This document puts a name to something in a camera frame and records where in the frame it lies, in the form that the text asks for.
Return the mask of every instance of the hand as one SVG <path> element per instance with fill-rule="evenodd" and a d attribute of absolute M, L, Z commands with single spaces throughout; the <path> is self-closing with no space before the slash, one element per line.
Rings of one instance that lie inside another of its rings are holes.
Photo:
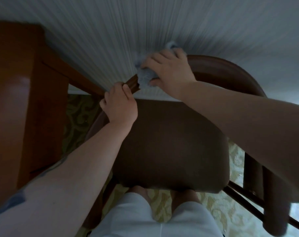
<path fill-rule="evenodd" d="M 142 63 L 142 68 L 155 71 L 159 79 L 150 82 L 158 86 L 168 95 L 181 100 L 182 90 L 189 83 L 196 82 L 187 61 L 187 56 L 181 48 L 174 49 L 177 56 L 169 50 L 153 53 Z"/>
<path fill-rule="evenodd" d="M 137 118 L 137 104 L 127 84 L 117 82 L 105 92 L 100 107 L 107 114 L 110 123 L 118 123 L 131 128 Z"/>

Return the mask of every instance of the tattoo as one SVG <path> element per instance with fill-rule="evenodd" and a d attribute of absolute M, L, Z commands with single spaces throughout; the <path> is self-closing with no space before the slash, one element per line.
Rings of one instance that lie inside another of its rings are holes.
<path fill-rule="evenodd" d="M 29 183 L 26 184 L 26 186 L 22 187 L 16 194 L 14 194 L 13 196 L 11 196 L 1 207 L 0 207 L 0 214 L 4 213 L 6 210 L 9 210 L 12 207 L 15 207 L 21 203 L 24 203 L 26 201 L 26 197 L 24 194 L 24 190 L 25 188 L 32 182 L 34 182 L 35 180 L 37 180 L 38 178 L 41 178 L 43 176 L 45 176 L 49 171 L 54 170 L 55 168 L 59 167 L 61 164 L 63 164 L 65 162 L 65 160 L 67 159 L 67 155 L 65 157 L 63 157 L 61 160 L 59 160 L 57 163 L 55 163 L 54 165 L 52 165 L 50 168 L 48 168 L 47 170 L 43 171 L 40 175 L 38 175 L 37 177 L 35 177 L 32 181 L 30 181 Z"/>

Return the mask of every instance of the white shorts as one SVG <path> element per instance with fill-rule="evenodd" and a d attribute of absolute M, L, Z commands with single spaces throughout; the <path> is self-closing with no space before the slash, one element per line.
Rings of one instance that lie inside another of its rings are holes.
<path fill-rule="evenodd" d="M 126 193 L 90 237 L 208 236 L 223 237 L 210 212 L 197 202 L 179 205 L 167 223 L 152 217 L 152 209 L 139 194 Z"/>

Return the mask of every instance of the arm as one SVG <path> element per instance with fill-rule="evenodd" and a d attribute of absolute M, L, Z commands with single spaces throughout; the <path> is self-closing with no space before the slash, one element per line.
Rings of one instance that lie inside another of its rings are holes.
<path fill-rule="evenodd" d="M 299 190 L 299 105 L 207 86 L 196 81 L 181 49 L 143 63 L 167 94 L 207 117 L 259 163 Z"/>
<path fill-rule="evenodd" d="M 18 193 L 24 201 L 0 214 L 0 236 L 76 234 L 137 118 L 136 101 L 121 83 L 100 106 L 110 123 Z"/>

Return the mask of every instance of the brown wooden furniture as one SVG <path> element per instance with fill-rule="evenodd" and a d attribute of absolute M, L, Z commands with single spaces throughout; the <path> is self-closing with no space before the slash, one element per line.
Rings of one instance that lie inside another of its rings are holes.
<path fill-rule="evenodd" d="M 104 95 L 46 46 L 40 26 L 0 22 L 0 204 L 61 158 L 69 83 Z"/>
<path fill-rule="evenodd" d="M 199 81 L 266 97 L 254 78 L 231 62 L 201 55 L 188 55 L 188 62 Z M 136 75 L 127 84 L 132 92 L 139 90 Z M 212 193 L 223 190 L 262 220 L 271 235 L 284 235 L 287 223 L 299 229 L 299 222 L 289 217 L 291 188 L 247 153 L 244 187 L 229 181 L 227 140 L 210 121 L 179 102 L 137 100 L 137 103 L 138 119 L 120 148 L 102 206 L 116 183 L 125 187 L 189 188 Z M 107 117 L 102 112 L 86 139 L 106 123 Z M 263 207 L 264 213 L 242 195 Z M 96 214 L 94 209 L 89 216 Z M 94 228 L 98 223 L 86 223 L 86 227 Z"/>

